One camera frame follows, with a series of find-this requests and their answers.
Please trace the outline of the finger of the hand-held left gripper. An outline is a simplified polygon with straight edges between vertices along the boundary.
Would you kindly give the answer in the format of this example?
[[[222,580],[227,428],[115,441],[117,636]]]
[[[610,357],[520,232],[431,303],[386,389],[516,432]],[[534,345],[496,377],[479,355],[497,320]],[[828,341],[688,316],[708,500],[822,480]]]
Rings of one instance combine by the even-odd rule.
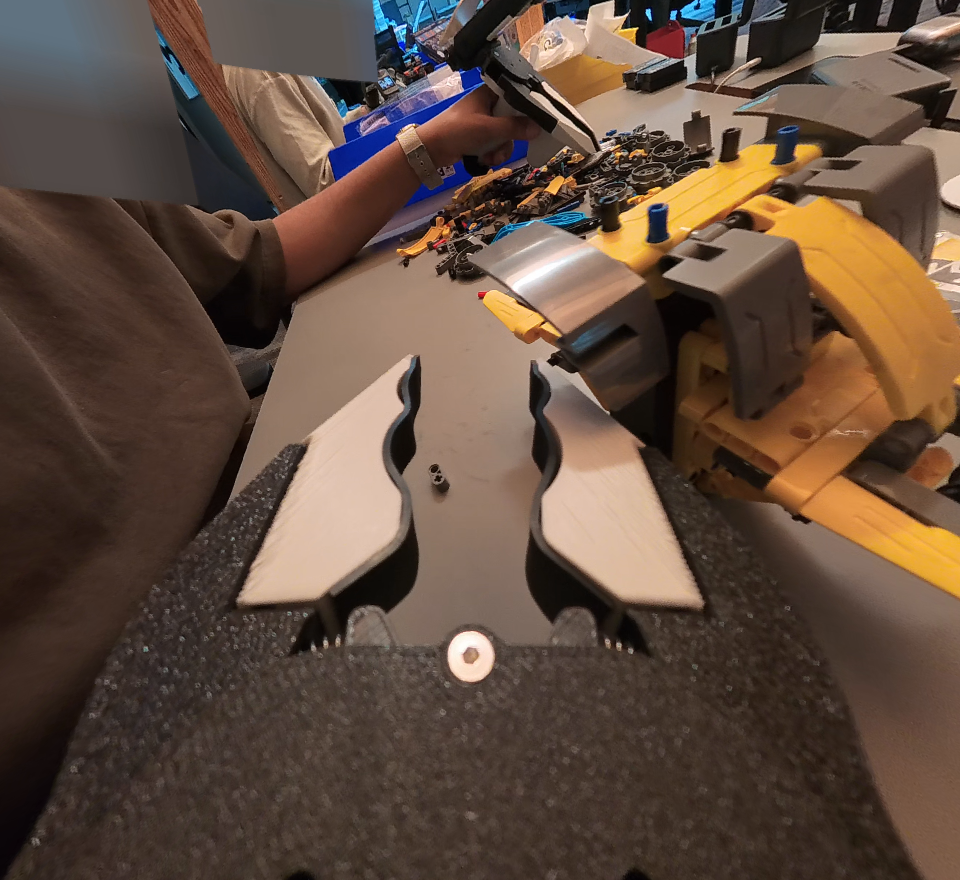
[[[521,94],[519,97],[518,110],[561,146],[569,146],[580,154],[596,154],[601,150],[594,129],[564,97],[553,94]]]
[[[562,146],[599,146],[594,129],[576,107],[534,69],[525,76],[525,115]]]

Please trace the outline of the pile of toy brick pieces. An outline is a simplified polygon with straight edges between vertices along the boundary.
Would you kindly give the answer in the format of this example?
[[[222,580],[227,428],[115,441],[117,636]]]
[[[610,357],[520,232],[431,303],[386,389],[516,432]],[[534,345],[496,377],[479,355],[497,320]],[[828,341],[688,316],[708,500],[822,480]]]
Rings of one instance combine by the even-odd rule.
[[[417,256],[438,256],[436,272],[451,279],[478,275],[471,254],[522,226],[546,224],[585,237],[601,225],[602,203],[628,210],[685,176],[709,166],[713,149],[694,151],[664,130],[639,125],[610,130],[597,154],[562,148],[546,163],[501,167],[458,188],[426,228],[405,237],[396,253],[407,267]]]

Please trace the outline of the person's left forearm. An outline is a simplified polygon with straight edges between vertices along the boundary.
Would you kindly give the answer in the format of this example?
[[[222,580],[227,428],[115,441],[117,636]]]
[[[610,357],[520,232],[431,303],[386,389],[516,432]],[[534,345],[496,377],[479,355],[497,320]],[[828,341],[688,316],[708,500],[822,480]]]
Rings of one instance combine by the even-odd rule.
[[[422,182],[391,143],[330,187],[273,221],[294,299],[348,263],[410,201]]]

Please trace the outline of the silver rounded device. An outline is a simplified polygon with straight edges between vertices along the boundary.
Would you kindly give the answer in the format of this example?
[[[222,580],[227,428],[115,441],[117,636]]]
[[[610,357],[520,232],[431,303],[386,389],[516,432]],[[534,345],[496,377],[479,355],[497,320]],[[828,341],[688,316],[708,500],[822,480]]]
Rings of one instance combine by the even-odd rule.
[[[906,30],[898,46],[915,59],[950,58],[959,52],[959,13],[947,13]]]

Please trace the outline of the small black charging dock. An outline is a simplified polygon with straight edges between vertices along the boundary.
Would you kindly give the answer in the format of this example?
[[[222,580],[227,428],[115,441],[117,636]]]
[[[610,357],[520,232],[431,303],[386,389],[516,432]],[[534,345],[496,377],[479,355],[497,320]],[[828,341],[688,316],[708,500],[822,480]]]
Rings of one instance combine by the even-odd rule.
[[[723,75],[735,60],[739,19],[728,14],[702,23],[695,35],[695,74],[699,79]]]

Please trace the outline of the black battery box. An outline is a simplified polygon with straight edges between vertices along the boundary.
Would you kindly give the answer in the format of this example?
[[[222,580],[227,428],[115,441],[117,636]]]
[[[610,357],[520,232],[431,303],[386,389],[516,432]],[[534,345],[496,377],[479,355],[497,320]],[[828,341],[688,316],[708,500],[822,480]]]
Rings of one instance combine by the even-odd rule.
[[[622,80],[630,91],[656,93],[678,82],[686,82],[688,75],[684,59],[659,57],[624,71]]]

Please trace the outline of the grey mesh office chair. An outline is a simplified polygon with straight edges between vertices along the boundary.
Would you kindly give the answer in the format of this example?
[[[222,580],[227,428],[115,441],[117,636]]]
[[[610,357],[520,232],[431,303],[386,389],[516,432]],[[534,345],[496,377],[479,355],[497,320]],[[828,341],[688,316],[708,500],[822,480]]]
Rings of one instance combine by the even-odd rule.
[[[264,394],[273,376],[275,361],[279,358],[282,340],[275,339],[264,348],[227,345],[227,351],[241,378],[249,398]]]

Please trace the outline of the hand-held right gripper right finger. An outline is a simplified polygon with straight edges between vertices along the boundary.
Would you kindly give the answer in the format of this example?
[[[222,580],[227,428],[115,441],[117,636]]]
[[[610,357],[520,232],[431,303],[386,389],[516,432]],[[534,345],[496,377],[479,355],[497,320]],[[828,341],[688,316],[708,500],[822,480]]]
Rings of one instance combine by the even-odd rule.
[[[608,644],[641,644],[642,611],[706,601],[643,458],[643,443],[563,371],[534,360],[529,408],[541,479],[527,579],[553,618],[584,607]]]

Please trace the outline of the wooden post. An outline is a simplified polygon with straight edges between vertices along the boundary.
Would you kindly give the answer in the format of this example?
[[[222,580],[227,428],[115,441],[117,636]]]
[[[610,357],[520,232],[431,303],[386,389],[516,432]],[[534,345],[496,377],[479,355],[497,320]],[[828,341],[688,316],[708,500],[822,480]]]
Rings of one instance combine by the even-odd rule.
[[[222,135],[215,135],[214,146],[226,140],[233,144],[223,155],[224,161],[233,164],[248,182],[258,183],[279,211],[286,210],[289,204],[230,98],[221,65],[212,57],[198,0],[148,0],[148,5],[154,23],[223,130]]]

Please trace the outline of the blue plastic bin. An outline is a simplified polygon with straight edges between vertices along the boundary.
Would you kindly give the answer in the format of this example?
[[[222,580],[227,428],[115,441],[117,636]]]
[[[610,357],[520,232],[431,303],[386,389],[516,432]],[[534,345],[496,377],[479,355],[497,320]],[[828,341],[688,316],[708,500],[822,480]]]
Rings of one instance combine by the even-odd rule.
[[[349,122],[343,129],[347,140],[329,155],[334,177],[344,177],[394,142],[404,126],[426,123],[479,85],[483,85],[479,69],[457,72],[444,67],[371,114]]]

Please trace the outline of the large black charging dock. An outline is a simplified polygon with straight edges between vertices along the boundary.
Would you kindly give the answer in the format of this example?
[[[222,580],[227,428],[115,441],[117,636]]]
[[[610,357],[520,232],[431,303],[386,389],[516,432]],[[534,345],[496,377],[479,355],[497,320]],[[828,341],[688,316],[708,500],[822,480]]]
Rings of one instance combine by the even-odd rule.
[[[822,31],[826,8],[834,0],[787,0],[750,24],[746,57],[771,68],[811,49]]]

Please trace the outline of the yellow cardboard box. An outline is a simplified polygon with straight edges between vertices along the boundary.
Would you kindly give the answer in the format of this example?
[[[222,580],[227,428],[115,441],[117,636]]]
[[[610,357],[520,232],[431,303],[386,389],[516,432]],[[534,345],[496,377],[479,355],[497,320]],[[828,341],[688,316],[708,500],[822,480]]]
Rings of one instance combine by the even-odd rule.
[[[580,55],[541,73],[571,105],[576,106],[623,85],[622,74],[631,67]]]

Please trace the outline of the crumpled white paper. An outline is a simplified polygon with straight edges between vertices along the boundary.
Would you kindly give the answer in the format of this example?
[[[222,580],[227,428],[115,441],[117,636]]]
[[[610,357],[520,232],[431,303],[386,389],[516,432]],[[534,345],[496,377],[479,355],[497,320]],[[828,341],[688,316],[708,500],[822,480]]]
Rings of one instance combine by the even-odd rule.
[[[589,7],[586,20],[548,21],[522,46],[522,57],[541,73],[580,55],[630,67],[656,58],[657,53],[637,45],[635,29],[622,30],[626,15],[615,15],[614,9],[615,2],[607,1]]]

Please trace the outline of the yellow toy brick vehicle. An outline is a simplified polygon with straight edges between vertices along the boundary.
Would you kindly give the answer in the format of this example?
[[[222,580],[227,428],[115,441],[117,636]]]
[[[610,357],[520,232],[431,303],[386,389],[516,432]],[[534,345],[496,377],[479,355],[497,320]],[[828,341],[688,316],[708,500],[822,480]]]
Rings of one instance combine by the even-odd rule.
[[[929,149],[829,155],[798,126],[582,240],[523,226],[472,255],[486,307],[579,374],[702,490],[770,502],[958,597],[958,324],[928,274]]]

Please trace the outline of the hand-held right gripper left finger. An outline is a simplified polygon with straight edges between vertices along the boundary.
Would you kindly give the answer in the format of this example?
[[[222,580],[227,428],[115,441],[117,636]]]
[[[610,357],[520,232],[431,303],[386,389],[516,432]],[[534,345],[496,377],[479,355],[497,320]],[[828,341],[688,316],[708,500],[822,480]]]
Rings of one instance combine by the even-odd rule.
[[[236,605],[311,610],[331,638],[362,606],[392,610],[418,572],[410,491],[422,365],[408,355],[317,426]]]

